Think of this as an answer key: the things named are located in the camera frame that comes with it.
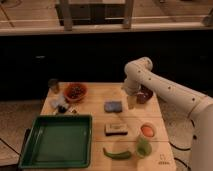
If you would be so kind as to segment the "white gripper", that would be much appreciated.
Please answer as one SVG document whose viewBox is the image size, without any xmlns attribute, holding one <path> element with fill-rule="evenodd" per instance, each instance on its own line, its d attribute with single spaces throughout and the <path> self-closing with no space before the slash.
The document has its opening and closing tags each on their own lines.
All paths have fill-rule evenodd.
<svg viewBox="0 0 213 171">
<path fill-rule="evenodd" d="M 131 79 L 125 79 L 122 88 L 129 95 L 127 97 L 128 108 L 133 109 L 136 104 L 136 97 L 134 95 L 139 92 L 140 84 Z"/>
</svg>

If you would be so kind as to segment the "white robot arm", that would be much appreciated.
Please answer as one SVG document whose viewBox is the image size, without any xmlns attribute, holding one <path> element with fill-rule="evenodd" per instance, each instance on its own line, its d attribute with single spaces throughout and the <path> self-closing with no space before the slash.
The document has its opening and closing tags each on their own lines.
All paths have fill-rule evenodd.
<svg viewBox="0 0 213 171">
<path fill-rule="evenodd" d="M 124 67 L 124 91 L 128 96 L 135 96 L 141 86 L 145 86 L 182 109 L 195 124 L 191 171 L 213 171 L 213 98 L 160 77 L 151 72 L 152 68 L 148 57 L 128 62 Z"/>
</svg>

